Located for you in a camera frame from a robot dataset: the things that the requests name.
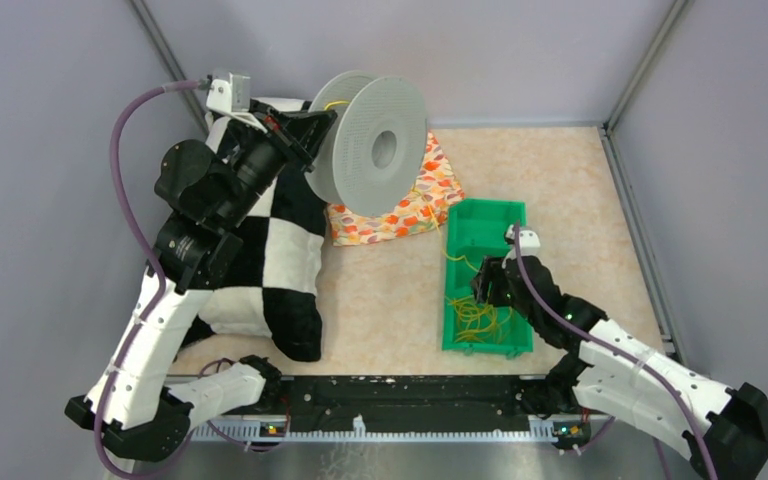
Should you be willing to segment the white perforated cable spool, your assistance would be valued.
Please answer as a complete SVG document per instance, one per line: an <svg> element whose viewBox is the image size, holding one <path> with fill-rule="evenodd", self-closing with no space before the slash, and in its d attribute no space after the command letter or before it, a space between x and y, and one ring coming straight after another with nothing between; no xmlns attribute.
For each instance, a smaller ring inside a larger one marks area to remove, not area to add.
<svg viewBox="0 0 768 480"><path fill-rule="evenodd" d="M360 216L395 209L425 155L428 114L420 90L400 76L347 71L317 93L310 111L336 115L305 175L311 190Z"/></svg>

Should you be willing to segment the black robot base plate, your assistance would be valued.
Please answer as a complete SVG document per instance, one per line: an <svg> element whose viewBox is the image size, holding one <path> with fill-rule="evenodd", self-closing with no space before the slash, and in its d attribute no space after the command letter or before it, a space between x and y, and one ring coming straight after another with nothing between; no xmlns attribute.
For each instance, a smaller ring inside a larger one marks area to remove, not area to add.
<svg viewBox="0 0 768 480"><path fill-rule="evenodd" d="M528 375L285 377L266 399L234 411L288 419L293 433L346 432L355 418L372 433L514 432L596 415Z"/></svg>

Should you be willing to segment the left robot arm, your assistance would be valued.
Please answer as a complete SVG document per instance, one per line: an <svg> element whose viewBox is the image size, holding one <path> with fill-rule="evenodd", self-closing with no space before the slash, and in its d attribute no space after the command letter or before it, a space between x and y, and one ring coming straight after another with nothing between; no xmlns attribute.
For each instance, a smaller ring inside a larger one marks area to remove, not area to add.
<svg viewBox="0 0 768 480"><path fill-rule="evenodd" d="M253 109L254 125L215 115L207 140L180 141L162 158L154 190L171 214L149 244L133 317L98 383L65 408L104 458L160 462L227 411L277 407L279 370L257 355L167 386L188 345L263 335L293 361L322 356L316 279L327 222L305 176L337 115Z"/></svg>

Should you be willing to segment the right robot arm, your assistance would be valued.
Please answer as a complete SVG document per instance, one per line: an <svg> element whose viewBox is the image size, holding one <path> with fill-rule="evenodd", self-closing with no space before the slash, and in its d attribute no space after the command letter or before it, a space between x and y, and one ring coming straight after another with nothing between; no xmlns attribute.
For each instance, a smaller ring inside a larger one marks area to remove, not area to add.
<svg viewBox="0 0 768 480"><path fill-rule="evenodd" d="M755 479L768 460L768 398L707 378L636 339L605 311L560 290L531 255L487 256L475 299L510 307L564 351L546 377L560 412L596 410L669 446L704 479Z"/></svg>

